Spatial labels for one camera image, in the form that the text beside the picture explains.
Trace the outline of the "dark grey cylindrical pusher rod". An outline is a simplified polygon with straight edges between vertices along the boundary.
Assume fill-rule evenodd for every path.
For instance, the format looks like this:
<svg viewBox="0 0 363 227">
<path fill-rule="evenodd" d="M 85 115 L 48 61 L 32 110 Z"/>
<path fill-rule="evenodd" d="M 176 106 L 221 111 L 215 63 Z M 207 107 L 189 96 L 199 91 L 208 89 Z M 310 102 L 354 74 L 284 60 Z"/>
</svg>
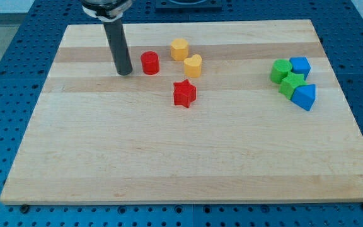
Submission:
<svg viewBox="0 0 363 227">
<path fill-rule="evenodd" d="M 133 67 L 122 19 L 119 18 L 113 22 L 104 22 L 103 27 L 117 73 L 121 76 L 130 74 L 133 71 Z"/>
</svg>

